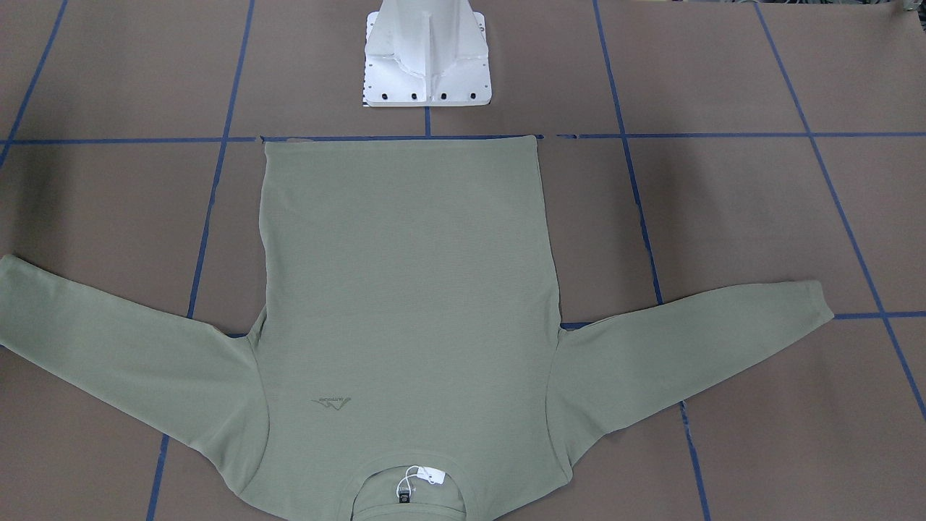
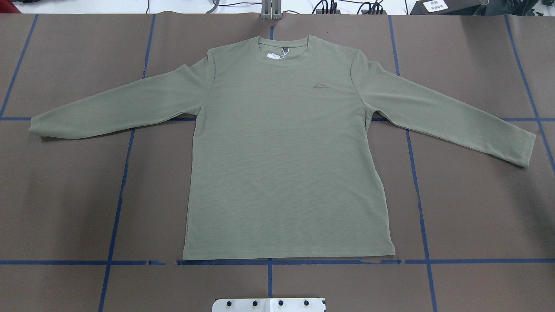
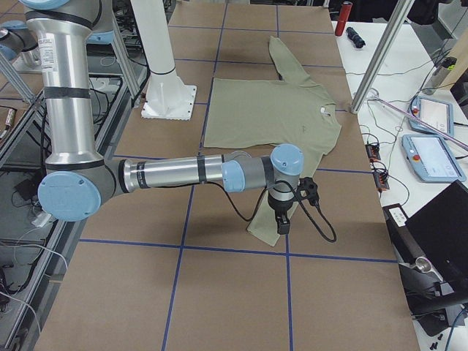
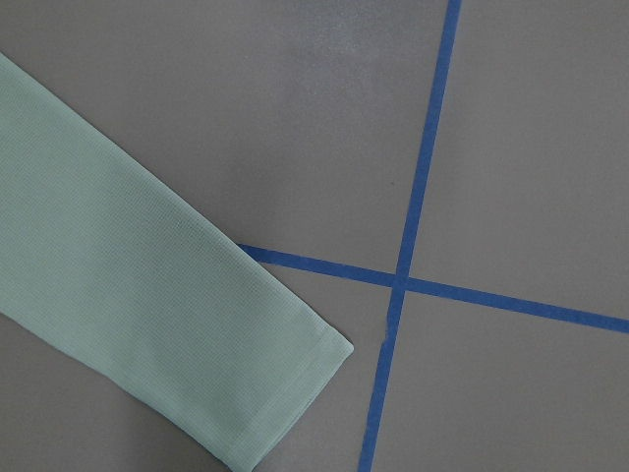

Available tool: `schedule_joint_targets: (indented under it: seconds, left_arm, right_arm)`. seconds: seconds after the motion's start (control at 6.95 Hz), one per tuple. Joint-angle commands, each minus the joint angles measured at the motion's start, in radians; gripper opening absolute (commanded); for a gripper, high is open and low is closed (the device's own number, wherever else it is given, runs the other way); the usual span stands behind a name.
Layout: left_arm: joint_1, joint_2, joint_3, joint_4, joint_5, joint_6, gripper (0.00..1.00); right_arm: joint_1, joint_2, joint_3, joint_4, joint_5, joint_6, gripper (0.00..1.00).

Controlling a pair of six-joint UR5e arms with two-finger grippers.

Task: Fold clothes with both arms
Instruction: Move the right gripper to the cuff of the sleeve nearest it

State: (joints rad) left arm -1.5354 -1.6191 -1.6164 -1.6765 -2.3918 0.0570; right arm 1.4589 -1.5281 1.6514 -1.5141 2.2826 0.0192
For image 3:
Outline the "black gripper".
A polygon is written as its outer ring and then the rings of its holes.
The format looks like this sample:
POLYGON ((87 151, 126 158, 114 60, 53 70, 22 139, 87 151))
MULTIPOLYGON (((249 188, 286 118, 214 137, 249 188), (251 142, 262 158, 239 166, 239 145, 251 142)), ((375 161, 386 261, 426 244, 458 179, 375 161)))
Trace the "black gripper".
POLYGON ((288 235, 290 233, 290 220, 287 212, 292 208, 295 197, 292 192, 275 193, 273 190, 268 192, 268 204, 275 213, 277 233, 279 235, 288 235))

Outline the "spare grey robot arm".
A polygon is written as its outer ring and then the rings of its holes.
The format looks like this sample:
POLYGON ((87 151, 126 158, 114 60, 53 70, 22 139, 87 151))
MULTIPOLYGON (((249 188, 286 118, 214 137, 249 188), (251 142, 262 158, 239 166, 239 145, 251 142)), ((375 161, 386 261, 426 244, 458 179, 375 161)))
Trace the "spare grey robot arm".
POLYGON ((23 63, 31 69, 41 66, 37 38, 21 20, 9 20, 1 24, 1 54, 8 61, 21 57, 23 63))

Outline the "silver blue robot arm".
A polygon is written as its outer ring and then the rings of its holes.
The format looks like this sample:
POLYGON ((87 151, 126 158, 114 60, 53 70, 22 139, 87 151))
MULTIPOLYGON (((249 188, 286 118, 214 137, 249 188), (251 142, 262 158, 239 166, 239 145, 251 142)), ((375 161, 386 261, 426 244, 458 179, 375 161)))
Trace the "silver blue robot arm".
POLYGON ((299 198, 303 152, 281 144, 269 156, 232 153, 134 163, 107 161, 98 152, 88 81, 86 43, 92 34, 113 38, 110 1, 25 1, 36 33, 52 151, 39 185, 42 208, 67 222, 95 214, 109 199, 136 189, 215 184, 225 192, 261 189, 277 232, 290 231, 287 212, 299 198))

